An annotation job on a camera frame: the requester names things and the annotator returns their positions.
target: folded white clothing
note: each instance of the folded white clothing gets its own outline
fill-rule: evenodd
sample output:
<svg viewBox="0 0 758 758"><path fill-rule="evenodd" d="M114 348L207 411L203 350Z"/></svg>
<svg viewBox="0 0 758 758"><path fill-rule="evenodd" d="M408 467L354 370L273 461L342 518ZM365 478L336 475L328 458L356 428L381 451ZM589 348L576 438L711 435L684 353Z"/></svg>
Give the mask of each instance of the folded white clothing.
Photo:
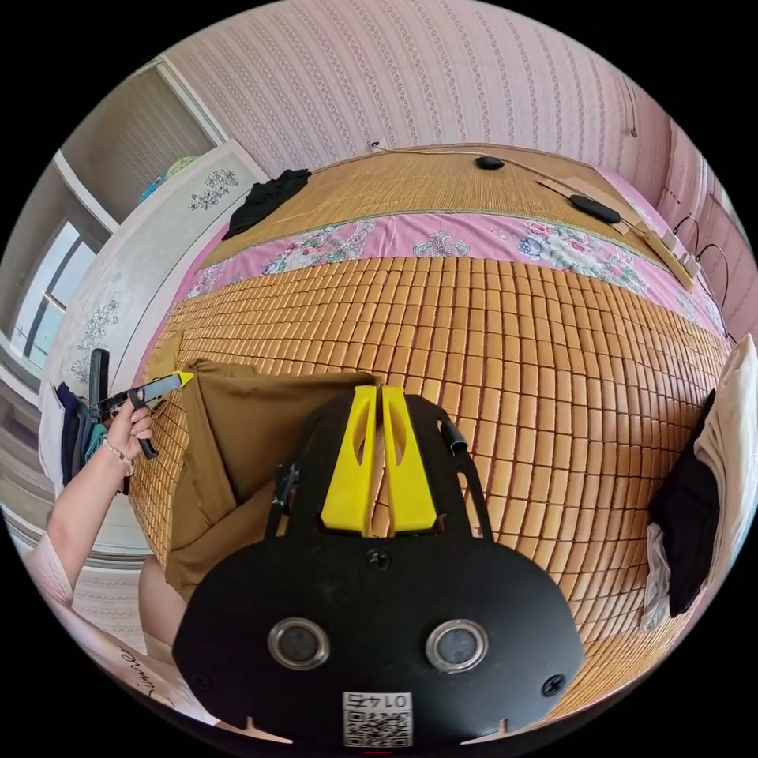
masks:
<svg viewBox="0 0 758 758"><path fill-rule="evenodd" d="M726 578L745 542L758 506L758 354L747 334L732 350L716 387L713 408L695 456L719 489L719 527L707 584Z"/></svg>
<svg viewBox="0 0 758 758"><path fill-rule="evenodd" d="M39 388L39 409L42 414L39 421L39 462L45 476L52 482L57 498L63 491L61 447L66 409L55 387L47 380L43 380Z"/></svg>

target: pink floral fabric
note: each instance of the pink floral fabric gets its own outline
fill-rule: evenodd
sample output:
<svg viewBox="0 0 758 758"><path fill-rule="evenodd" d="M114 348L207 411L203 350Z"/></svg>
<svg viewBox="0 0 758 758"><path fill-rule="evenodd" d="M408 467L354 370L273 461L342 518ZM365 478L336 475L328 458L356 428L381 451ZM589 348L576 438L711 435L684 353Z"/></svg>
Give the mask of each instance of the pink floral fabric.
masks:
<svg viewBox="0 0 758 758"><path fill-rule="evenodd" d="M257 276L377 257L472 257L584 274L625 287L724 336L719 309L704 286L687 292L662 265L572 227L483 213L382 216L265 242L209 268L190 269L174 304Z"/></svg>

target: computer mouse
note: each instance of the computer mouse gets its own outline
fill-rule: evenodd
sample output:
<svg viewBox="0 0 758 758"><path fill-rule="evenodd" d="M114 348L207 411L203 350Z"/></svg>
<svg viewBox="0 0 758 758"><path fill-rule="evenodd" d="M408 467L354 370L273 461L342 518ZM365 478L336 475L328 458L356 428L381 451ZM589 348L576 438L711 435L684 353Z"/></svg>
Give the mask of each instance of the computer mouse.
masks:
<svg viewBox="0 0 758 758"><path fill-rule="evenodd" d="M502 168L505 165L503 161L499 158L495 158L495 156L479 156L479 158L475 159L474 163L476 163L479 168L485 168L489 171L492 171L495 168Z"/></svg>

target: qr code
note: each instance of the qr code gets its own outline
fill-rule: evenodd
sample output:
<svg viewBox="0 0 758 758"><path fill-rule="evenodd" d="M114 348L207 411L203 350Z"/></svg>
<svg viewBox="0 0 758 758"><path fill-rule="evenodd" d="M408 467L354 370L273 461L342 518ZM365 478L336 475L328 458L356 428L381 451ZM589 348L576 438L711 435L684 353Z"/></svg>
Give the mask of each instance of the qr code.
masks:
<svg viewBox="0 0 758 758"><path fill-rule="evenodd" d="M345 711L349 748L406 748L412 745L411 711Z"/></svg>

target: brown fabric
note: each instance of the brown fabric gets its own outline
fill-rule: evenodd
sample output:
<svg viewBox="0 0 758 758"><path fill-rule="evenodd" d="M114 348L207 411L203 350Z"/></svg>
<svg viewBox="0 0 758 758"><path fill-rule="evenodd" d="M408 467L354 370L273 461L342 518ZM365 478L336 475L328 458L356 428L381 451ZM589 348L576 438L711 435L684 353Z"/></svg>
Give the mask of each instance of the brown fabric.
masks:
<svg viewBox="0 0 758 758"><path fill-rule="evenodd" d="M172 505L166 581L187 601L219 561L263 538L274 475L309 415L366 373L269 376L198 360L182 390L189 444Z"/></svg>
<svg viewBox="0 0 758 758"><path fill-rule="evenodd" d="M167 340L164 340L151 353L144 372L147 381L160 379L176 371L178 368L179 350L182 348L183 330L174 332Z"/></svg>

